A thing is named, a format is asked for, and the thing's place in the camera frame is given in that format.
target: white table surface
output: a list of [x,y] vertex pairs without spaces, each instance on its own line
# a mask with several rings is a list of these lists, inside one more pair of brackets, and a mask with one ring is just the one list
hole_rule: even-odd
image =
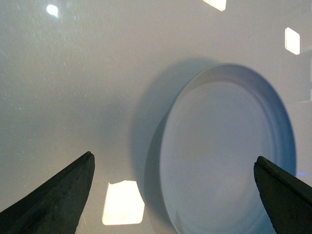
[[[58,8],[57,16],[46,7]],[[285,28],[301,53],[285,49]],[[181,88],[237,63],[276,89],[290,116],[298,178],[312,185],[309,0],[0,2],[0,211],[86,151],[96,157],[77,234],[174,234],[144,195],[152,137]],[[105,226],[108,183],[136,181],[140,224]]]

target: scratched surface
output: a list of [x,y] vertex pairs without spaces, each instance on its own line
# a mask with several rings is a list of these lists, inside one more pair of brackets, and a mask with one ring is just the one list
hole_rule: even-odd
[[[78,234],[175,233],[145,191],[150,143],[181,88],[225,62],[279,93],[297,176],[312,184],[311,14],[307,0],[228,1],[223,12],[202,0],[1,1],[0,211],[91,151]],[[300,34],[300,55],[285,49],[286,27]],[[123,180],[138,184],[143,221],[104,226],[108,183]]]

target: white surface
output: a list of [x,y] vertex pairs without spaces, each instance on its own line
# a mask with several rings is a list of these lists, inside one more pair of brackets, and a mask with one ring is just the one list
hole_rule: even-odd
[[274,90],[240,66],[195,77],[170,111],[160,154],[161,188],[178,232],[264,229],[253,172],[259,155],[295,172],[292,128]]
[[[58,8],[58,18],[47,13]],[[137,181],[156,127],[202,70],[259,72],[289,112],[298,177],[312,185],[311,1],[0,2],[0,211],[90,150],[96,170],[77,234],[173,234],[145,204],[140,224],[104,226],[107,184]],[[285,49],[285,28],[301,53]]]

